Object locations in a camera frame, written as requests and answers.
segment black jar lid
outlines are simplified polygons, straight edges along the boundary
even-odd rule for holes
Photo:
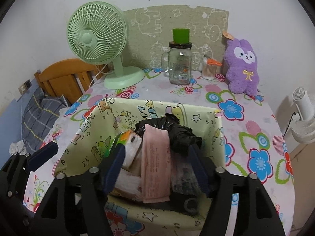
[[[169,47],[173,49],[190,49],[192,47],[192,43],[184,43],[184,44],[178,44],[174,42],[169,42]]]

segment black plastic bag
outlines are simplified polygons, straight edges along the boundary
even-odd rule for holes
[[[143,137],[145,124],[160,130],[167,130],[170,138],[170,148],[176,153],[188,155],[188,147],[197,144],[201,148],[202,138],[193,134],[191,128],[179,125],[179,119],[170,113],[165,117],[142,120],[136,124],[135,133]]]

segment black cable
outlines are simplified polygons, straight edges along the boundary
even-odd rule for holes
[[[291,118],[290,118],[290,120],[289,120],[289,124],[288,124],[288,126],[287,126],[287,129],[285,130],[285,133],[283,134],[283,137],[286,135],[286,133],[287,133],[287,131],[288,131],[288,129],[289,129],[290,123],[291,123],[292,118],[293,118],[294,115],[296,115],[295,112],[291,115]]]

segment stuffed animal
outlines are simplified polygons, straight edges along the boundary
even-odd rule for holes
[[[257,96],[259,76],[253,48],[246,40],[238,40],[231,35],[228,38],[224,60],[229,66],[226,72],[230,81],[229,90],[235,94],[244,92],[251,97]]]

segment brown floor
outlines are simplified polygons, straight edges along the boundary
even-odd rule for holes
[[[296,236],[315,207],[315,143],[300,144],[291,154],[295,206],[292,231]]]

